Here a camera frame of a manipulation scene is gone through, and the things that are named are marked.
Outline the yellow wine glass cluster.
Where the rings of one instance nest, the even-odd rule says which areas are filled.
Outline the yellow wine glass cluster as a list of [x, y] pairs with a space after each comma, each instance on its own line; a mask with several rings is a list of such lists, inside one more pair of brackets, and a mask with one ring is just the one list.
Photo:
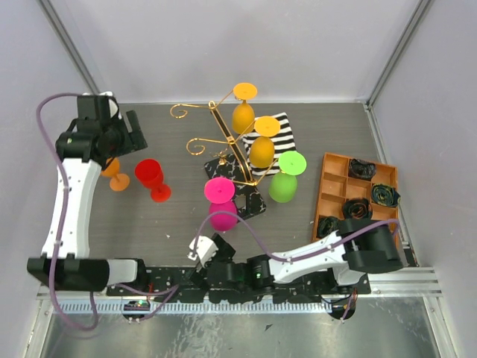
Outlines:
[[258, 89], [251, 83], [242, 82], [233, 88], [233, 95], [241, 101], [232, 114], [232, 127], [237, 134], [247, 134], [253, 130], [255, 113], [247, 102], [256, 97]]

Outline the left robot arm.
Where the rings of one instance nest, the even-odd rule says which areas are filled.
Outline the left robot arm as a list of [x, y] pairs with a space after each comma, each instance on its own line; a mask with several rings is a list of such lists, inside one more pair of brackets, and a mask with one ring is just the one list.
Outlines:
[[122, 283], [142, 295], [149, 287], [143, 260], [90, 258], [89, 222], [101, 172], [148, 144], [136, 112], [122, 114], [112, 92], [75, 98], [77, 117], [55, 142], [46, 142], [57, 166], [57, 194], [45, 244], [39, 257], [28, 259], [27, 271], [57, 291], [100, 292]]

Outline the green plastic wine glass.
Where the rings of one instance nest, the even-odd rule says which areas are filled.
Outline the green plastic wine glass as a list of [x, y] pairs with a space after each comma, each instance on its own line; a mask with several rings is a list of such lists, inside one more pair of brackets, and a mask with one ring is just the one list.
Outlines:
[[278, 159], [279, 171], [269, 186], [269, 196], [278, 203], [288, 203], [297, 191], [297, 176], [307, 167], [306, 158], [298, 151], [284, 152]]

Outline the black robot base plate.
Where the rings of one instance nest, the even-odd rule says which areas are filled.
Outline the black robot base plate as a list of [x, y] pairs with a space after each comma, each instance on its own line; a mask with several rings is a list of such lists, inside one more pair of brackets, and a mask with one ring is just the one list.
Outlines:
[[214, 304], [222, 301], [229, 304], [258, 303], [266, 296], [271, 296], [274, 304], [320, 303], [325, 295], [343, 295], [348, 298], [354, 292], [359, 295], [371, 292], [366, 274], [351, 286], [338, 286], [330, 269], [280, 284], [274, 283], [261, 272], [248, 270], [245, 264], [237, 265], [238, 276], [233, 281], [230, 273], [223, 271], [231, 267], [229, 263], [201, 270], [191, 266], [147, 267], [141, 278], [126, 285], [143, 295], [152, 295], [177, 286], [178, 290], [169, 301], [187, 304], [201, 304], [205, 298]]

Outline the red plastic wine glass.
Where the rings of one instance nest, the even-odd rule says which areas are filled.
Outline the red plastic wine glass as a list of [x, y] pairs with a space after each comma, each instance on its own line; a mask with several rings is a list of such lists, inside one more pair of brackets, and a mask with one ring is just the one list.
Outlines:
[[164, 183], [162, 167], [155, 159], [144, 159], [135, 168], [138, 181], [150, 190], [150, 197], [155, 202], [165, 202], [171, 197], [171, 188]]

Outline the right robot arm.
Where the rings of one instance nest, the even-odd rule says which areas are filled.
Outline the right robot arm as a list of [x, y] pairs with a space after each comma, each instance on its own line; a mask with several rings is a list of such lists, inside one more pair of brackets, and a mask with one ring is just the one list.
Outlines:
[[365, 274], [402, 269], [394, 243], [398, 227], [396, 219], [345, 219], [316, 242], [284, 252], [265, 250], [244, 263], [233, 261], [233, 248], [221, 238], [197, 235], [188, 258], [205, 269], [210, 289], [268, 295], [281, 286], [305, 283], [312, 274], [328, 274], [330, 291], [342, 294]]

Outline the pink plastic wine glass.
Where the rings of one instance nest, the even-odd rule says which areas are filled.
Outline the pink plastic wine glass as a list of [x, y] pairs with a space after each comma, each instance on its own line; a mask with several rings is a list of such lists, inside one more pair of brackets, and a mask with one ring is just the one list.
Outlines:
[[224, 211], [237, 214], [237, 208], [233, 202], [236, 188], [234, 183], [223, 177], [210, 179], [204, 186], [204, 195], [210, 202], [209, 214], [215, 214], [209, 221], [215, 230], [226, 232], [232, 230], [238, 219], [227, 214], [216, 214]]

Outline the gold wine glass rack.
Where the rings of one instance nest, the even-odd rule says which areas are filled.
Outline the gold wine glass rack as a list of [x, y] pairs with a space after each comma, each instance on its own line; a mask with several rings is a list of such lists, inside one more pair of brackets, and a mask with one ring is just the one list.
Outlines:
[[186, 150], [192, 156], [199, 156], [206, 151], [207, 143], [225, 146], [222, 151], [213, 155], [212, 160], [204, 164], [204, 169], [210, 179], [222, 175], [234, 183], [237, 191], [233, 195], [233, 202], [236, 202], [240, 195], [244, 197], [244, 206], [237, 208], [238, 215], [244, 220], [251, 219], [266, 211], [265, 199], [258, 190], [258, 185], [262, 179], [253, 176], [247, 157], [239, 147], [239, 140], [244, 134], [233, 136], [232, 131], [228, 128], [219, 111], [220, 104], [221, 102], [209, 101], [203, 107], [212, 114], [224, 139], [195, 137], [186, 143]]

